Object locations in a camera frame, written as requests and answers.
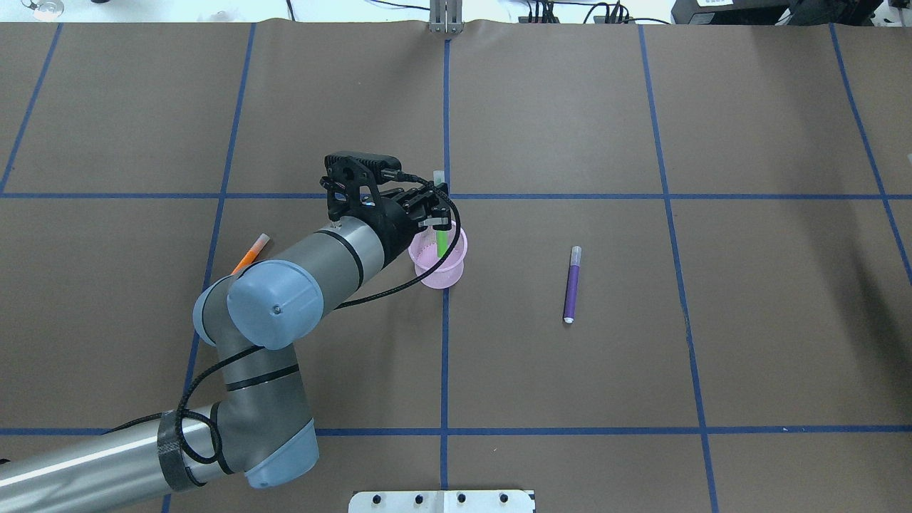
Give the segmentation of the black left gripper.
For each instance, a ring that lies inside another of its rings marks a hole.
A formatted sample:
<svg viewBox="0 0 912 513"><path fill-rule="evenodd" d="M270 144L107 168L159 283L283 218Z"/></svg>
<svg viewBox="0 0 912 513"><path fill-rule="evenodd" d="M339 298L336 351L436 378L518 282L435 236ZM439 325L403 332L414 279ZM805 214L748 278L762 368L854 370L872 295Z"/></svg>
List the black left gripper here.
<svg viewBox="0 0 912 513"><path fill-rule="evenodd" d="M452 211L433 211L452 206L446 184L428 182L410 189L374 191L371 200L369 224L383 247L384 267L396 260L420 232L452 229Z"/></svg>

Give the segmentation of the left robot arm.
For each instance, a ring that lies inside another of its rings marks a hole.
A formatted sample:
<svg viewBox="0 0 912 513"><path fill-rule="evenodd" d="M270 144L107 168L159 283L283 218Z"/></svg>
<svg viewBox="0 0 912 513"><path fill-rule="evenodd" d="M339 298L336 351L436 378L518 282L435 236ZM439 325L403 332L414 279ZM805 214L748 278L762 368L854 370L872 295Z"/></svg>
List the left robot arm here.
<svg viewBox="0 0 912 513"><path fill-rule="evenodd" d="M197 299L196 332L216 348L170 411L2 470L4 512L108 512L241 474L281 486L315 467L315 419L294 342L430 228L460 229L446 185L374 192L330 182L329 225L276 259L222 277Z"/></svg>

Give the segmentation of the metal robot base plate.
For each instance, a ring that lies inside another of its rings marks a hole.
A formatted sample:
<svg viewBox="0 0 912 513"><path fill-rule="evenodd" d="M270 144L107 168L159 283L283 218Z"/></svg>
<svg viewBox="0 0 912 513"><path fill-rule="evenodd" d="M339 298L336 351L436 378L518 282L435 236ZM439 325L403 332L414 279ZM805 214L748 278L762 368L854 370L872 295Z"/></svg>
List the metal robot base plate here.
<svg viewBox="0 0 912 513"><path fill-rule="evenodd" d="M535 512L532 491L521 489L364 491L348 512Z"/></svg>

